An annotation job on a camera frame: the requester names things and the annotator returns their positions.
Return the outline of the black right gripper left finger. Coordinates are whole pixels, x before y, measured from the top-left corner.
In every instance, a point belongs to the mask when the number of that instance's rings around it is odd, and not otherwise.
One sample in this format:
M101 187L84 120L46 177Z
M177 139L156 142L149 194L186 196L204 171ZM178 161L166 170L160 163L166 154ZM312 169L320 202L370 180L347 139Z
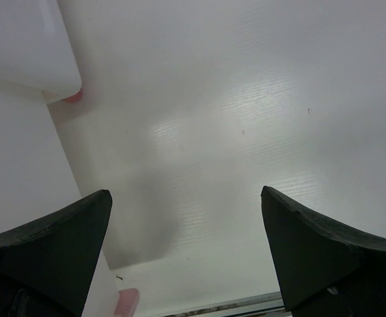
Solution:
M99 190L0 233L0 316L81 316L111 209Z

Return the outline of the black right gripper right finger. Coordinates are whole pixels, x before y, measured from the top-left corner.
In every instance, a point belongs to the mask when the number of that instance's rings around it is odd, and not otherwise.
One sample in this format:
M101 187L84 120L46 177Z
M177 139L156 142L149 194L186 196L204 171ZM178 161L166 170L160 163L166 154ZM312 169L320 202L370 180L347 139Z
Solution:
M386 316L386 238L322 215L265 186L264 228L293 316Z

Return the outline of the light pink drawer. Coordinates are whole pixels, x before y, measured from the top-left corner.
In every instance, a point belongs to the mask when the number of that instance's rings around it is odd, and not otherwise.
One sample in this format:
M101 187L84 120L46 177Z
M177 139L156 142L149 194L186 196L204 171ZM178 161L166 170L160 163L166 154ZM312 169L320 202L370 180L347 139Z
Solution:
M75 183L42 93L0 84L0 233L86 196ZM137 289L116 289L101 250L81 316L132 316L138 300Z

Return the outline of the white plastic shoe cabinet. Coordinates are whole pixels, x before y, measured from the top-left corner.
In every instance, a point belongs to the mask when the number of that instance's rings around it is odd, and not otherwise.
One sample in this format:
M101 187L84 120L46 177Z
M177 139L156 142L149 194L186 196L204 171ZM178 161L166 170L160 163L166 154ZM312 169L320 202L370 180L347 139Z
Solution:
M0 81L76 102L82 81L57 1L0 1Z

